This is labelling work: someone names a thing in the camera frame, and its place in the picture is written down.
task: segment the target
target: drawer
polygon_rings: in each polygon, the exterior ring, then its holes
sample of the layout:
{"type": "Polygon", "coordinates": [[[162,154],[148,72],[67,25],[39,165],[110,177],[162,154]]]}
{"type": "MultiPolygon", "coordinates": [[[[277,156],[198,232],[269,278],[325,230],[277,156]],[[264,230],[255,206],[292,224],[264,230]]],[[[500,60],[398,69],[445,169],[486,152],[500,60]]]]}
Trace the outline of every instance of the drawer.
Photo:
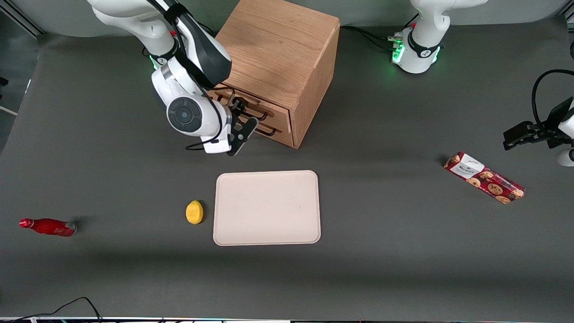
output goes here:
{"type": "MultiPolygon", "coordinates": [[[[221,103],[227,104],[231,98],[231,90],[215,90],[210,91],[209,95],[217,100],[221,97],[221,103]]],[[[278,141],[287,146],[293,147],[293,135],[291,134],[291,121],[289,118],[289,111],[273,103],[266,102],[256,98],[250,94],[235,90],[235,96],[245,99],[249,104],[245,112],[251,114],[256,118],[261,118],[265,114],[265,119],[259,122],[259,133],[265,137],[278,141]]],[[[247,117],[240,116],[242,121],[246,121],[247,117]]]]}

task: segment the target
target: cookie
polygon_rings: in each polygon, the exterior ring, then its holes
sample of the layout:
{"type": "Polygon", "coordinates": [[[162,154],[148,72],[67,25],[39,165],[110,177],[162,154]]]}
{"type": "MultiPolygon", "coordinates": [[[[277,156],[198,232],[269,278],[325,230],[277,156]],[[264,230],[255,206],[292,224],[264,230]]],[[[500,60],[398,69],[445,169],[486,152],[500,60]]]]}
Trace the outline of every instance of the cookie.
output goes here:
{"type": "Polygon", "coordinates": [[[454,155],[454,156],[452,156],[449,160],[447,160],[447,163],[444,164],[444,168],[447,168],[451,163],[456,164],[456,163],[458,163],[458,162],[460,162],[460,157],[459,157],[459,155],[454,155]]]}
{"type": "Polygon", "coordinates": [[[512,191],[512,194],[516,196],[515,198],[521,198],[524,196],[524,192],[522,190],[519,190],[519,189],[512,191]]]}
{"type": "Polygon", "coordinates": [[[467,182],[473,185],[474,187],[480,187],[480,181],[477,178],[471,177],[467,179],[467,182]]]}
{"type": "Polygon", "coordinates": [[[492,178],[494,175],[491,172],[486,171],[486,172],[482,172],[482,173],[478,174],[478,176],[482,179],[488,180],[488,179],[492,178]]]}
{"type": "Polygon", "coordinates": [[[502,203],[502,204],[510,203],[510,200],[508,198],[505,198],[504,196],[497,196],[497,197],[495,197],[495,199],[497,199],[497,201],[502,203]]]}
{"type": "Polygon", "coordinates": [[[487,186],[488,190],[490,193],[493,193],[494,195],[501,195],[502,194],[502,188],[496,184],[488,184],[487,186]]]}

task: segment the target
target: red bottle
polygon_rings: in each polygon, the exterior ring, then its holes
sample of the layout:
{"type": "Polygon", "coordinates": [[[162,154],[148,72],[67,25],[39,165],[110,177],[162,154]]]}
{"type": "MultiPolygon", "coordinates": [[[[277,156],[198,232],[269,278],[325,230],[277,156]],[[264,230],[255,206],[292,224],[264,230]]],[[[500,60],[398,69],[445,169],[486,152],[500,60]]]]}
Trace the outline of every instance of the red bottle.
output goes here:
{"type": "Polygon", "coordinates": [[[77,230],[74,222],[64,222],[47,218],[39,220],[21,219],[20,227],[30,228],[41,234],[60,237],[71,237],[77,230]]]}

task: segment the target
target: lemon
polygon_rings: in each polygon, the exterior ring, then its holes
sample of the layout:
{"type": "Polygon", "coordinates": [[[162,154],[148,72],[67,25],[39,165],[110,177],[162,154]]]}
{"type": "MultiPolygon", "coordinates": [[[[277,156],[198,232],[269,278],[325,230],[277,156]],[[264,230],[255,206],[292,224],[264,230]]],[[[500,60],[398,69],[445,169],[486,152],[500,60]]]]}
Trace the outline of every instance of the lemon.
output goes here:
{"type": "Polygon", "coordinates": [[[203,207],[198,200],[191,201],[185,208],[185,217],[191,224],[199,224],[203,220],[203,207]]]}

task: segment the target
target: wall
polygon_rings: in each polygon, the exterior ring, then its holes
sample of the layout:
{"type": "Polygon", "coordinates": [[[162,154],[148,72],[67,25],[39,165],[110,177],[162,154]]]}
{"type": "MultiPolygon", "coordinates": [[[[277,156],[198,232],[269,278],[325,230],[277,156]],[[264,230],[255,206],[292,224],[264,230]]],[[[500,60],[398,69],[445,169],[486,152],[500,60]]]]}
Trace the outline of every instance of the wall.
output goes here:
{"type": "MultiPolygon", "coordinates": [[[[407,0],[290,0],[359,26],[403,25],[416,11],[407,0]]],[[[99,22],[84,0],[13,0],[47,32],[69,36],[125,34],[99,22]]],[[[199,21],[219,29],[238,0],[180,0],[199,21]]],[[[558,12],[568,0],[490,0],[485,5],[451,11],[453,24],[511,24],[536,21],[558,12]]]]}

